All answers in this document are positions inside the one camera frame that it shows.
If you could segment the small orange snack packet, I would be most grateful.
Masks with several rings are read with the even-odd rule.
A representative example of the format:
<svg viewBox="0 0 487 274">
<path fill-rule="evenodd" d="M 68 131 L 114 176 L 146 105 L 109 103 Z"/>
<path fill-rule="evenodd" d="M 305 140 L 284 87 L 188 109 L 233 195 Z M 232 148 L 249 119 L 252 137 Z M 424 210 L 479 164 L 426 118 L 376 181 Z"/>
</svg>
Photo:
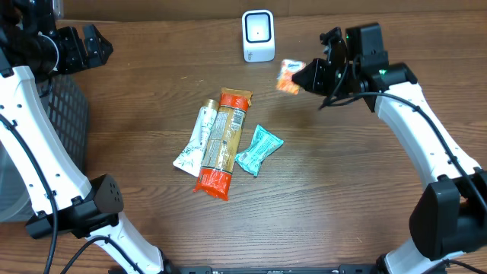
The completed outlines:
<svg viewBox="0 0 487 274">
<path fill-rule="evenodd" d="M 292 76 L 306 66 L 305 62 L 293 59 L 283 59 L 281 61 L 280 71 L 277 77 L 275 88 L 288 94 L 297 95 L 300 86 L 292 81 Z"/>
</svg>

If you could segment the teal wet wipes packet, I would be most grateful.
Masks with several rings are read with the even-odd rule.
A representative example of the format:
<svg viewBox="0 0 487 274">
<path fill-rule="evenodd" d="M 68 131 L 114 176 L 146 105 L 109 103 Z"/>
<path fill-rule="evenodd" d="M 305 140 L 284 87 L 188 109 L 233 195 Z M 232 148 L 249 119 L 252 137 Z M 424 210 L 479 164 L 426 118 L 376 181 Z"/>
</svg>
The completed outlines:
<svg viewBox="0 0 487 274">
<path fill-rule="evenodd" d="M 257 177 L 263 161 L 283 144 L 279 137 L 257 125 L 250 146 L 238 153 L 235 161 L 246 172 Z"/>
</svg>

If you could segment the orange pasta packet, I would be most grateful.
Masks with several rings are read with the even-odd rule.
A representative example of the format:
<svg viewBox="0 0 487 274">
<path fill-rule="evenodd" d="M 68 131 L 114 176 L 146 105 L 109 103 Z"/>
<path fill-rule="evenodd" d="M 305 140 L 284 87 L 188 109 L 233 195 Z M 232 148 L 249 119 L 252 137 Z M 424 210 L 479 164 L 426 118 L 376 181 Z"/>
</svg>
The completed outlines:
<svg viewBox="0 0 487 274">
<path fill-rule="evenodd" d="M 219 108 L 206 145 L 194 192 L 228 200 L 234 162 L 253 93 L 222 88 Z"/>
</svg>

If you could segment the white bamboo print tube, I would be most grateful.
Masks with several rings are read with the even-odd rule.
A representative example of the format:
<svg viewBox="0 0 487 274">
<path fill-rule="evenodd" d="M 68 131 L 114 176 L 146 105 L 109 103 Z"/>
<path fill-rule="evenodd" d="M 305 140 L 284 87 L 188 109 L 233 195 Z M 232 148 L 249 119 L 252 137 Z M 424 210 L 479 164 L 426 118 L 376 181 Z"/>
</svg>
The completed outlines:
<svg viewBox="0 0 487 274">
<path fill-rule="evenodd" d="M 219 102 L 216 100 L 206 99 L 203 102 L 199 109 L 189 142 L 174 160 L 174 167 L 194 177 L 199 175 L 206 145 L 218 113 L 218 108 Z"/>
</svg>

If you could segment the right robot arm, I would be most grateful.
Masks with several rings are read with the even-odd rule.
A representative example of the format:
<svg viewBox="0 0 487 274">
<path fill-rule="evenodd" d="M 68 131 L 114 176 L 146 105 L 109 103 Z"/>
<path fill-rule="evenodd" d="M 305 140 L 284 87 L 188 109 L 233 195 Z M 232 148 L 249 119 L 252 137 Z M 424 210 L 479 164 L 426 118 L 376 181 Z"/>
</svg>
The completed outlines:
<svg viewBox="0 0 487 274">
<path fill-rule="evenodd" d="M 409 239 L 373 264 L 341 273 L 444 273 L 486 245 L 486 172 L 435 116 L 404 63 L 389 61 L 377 23 L 320 35 L 324 56 L 292 80 L 323 97 L 324 107 L 363 100 L 403 146 L 423 193 L 409 217 Z"/>
</svg>

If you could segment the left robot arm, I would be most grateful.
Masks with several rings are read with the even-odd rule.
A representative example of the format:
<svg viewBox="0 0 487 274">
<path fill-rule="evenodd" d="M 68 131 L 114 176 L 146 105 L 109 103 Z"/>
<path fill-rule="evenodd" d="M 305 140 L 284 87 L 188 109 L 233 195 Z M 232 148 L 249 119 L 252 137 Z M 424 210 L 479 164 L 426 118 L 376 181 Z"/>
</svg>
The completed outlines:
<svg viewBox="0 0 487 274">
<path fill-rule="evenodd" d="M 1 141 L 30 197 L 31 237 L 70 233 L 104 249 L 125 273 L 169 273 L 169 260 L 126 217 L 116 181 L 88 179 L 69 157 L 37 91 L 57 75 L 106 64 L 112 52 L 92 24 L 58 28 L 51 1 L 3 1 Z"/>
</svg>

